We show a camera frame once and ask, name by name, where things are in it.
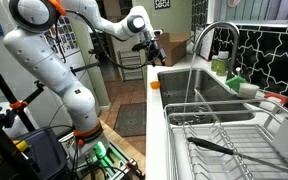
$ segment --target white robotic arm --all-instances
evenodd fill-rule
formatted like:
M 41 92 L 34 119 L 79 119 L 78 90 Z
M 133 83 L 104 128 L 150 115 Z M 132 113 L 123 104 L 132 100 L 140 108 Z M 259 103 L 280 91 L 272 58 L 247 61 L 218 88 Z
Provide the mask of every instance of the white robotic arm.
M 61 0 L 60 3 L 59 0 L 10 0 L 9 8 L 19 28 L 5 36 L 4 44 L 26 70 L 62 98 L 75 127 L 74 135 L 79 139 L 79 157 L 93 154 L 90 149 L 98 141 L 107 147 L 92 93 L 51 50 L 43 32 L 56 23 L 60 14 L 85 23 L 85 19 L 77 16 L 81 14 L 96 29 L 120 40 L 143 33 L 149 42 L 144 46 L 149 46 L 149 60 L 153 62 L 153 56 L 159 56 L 160 60 L 165 58 L 164 51 L 159 50 L 155 42 L 155 34 L 161 31 L 153 30 L 145 9 L 140 6 L 132 8 L 129 15 L 118 23 L 101 18 L 95 0 Z

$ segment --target faucet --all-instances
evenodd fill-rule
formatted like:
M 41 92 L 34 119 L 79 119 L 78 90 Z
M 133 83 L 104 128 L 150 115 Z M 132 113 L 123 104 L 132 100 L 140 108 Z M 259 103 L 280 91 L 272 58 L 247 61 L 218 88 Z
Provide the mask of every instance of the faucet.
M 235 65 L 235 61 L 236 61 L 238 44 L 240 42 L 240 31 L 235 26 L 235 24 L 233 24 L 232 22 L 227 22 L 227 21 L 217 21 L 217 22 L 210 24 L 201 32 L 201 34 L 196 39 L 196 41 L 194 43 L 194 47 L 193 47 L 193 52 L 196 53 L 197 48 L 200 48 L 204 36 L 210 30 L 217 28 L 217 27 L 226 27 L 233 32 L 233 37 L 234 37 L 233 43 L 234 44 L 233 44 L 232 55 L 231 55 L 231 63 L 229 64 L 228 73 L 227 73 L 227 77 L 226 77 L 226 80 L 229 80 L 232 77 L 234 77 L 233 69 L 234 69 L 234 65 Z

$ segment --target backsplash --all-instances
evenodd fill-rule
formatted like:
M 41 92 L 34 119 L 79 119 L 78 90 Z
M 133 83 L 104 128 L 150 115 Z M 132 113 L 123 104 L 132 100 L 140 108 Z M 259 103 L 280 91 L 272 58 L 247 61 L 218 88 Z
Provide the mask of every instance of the backsplash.
M 235 66 L 242 68 L 242 76 L 264 92 L 288 96 L 288 27 L 238 28 L 241 36 Z M 213 40 L 213 54 L 231 52 L 233 35 L 228 29 L 216 29 Z

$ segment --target green bottle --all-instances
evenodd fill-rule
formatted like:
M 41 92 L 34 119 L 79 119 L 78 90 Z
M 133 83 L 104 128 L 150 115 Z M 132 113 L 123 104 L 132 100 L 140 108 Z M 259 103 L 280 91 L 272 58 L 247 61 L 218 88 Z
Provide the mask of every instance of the green bottle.
M 218 59 L 218 56 L 217 55 L 213 55 L 212 56 L 212 66 L 211 66 L 211 70 L 216 72 L 216 69 L 217 69 L 217 59 Z
M 218 76 L 226 76 L 226 66 L 228 61 L 228 51 L 220 51 L 218 53 L 218 59 L 216 61 L 216 75 Z

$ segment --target metal stand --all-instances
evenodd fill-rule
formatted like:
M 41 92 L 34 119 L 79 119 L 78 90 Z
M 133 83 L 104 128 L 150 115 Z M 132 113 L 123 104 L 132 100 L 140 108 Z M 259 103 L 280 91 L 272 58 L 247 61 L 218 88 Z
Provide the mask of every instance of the metal stand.
M 12 140 L 0 128 L 0 154 L 19 174 L 21 179 L 36 179 L 39 177 L 32 166 L 25 160 L 22 153 L 16 148 Z
M 6 97 L 6 99 L 10 102 L 10 104 L 17 102 L 16 97 L 14 96 L 11 89 L 8 87 L 1 73 L 0 73 L 0 89 L 3 92 L 4 96 Z M 20 119 L 22 120 L 23 124 L 25 125 L 28 131 L 35 130 L 35 127 L 33 126 L 32 122 L 29 120 L 29 118 L 27 117 L 23 109 L 17 110 L 16 113 L 20 117 Z

